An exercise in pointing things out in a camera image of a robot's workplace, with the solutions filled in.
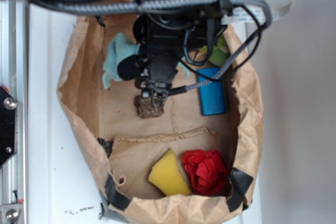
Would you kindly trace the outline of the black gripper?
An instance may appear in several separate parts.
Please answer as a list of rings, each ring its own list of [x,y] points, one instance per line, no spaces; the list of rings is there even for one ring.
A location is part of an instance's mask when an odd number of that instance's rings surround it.
[[[138,53],[118,64],[118,74],[122,80],[136,80],[141,96],[151,98],[153,106],[163,105],[169,96],[186,91],[172,87],[177,65],[188,70],[205,65],[226,28],[216,18],[191,21],[185,15],[141,15],[133,26]],[[203,46],[208,49],[204,60],[197,56]]]

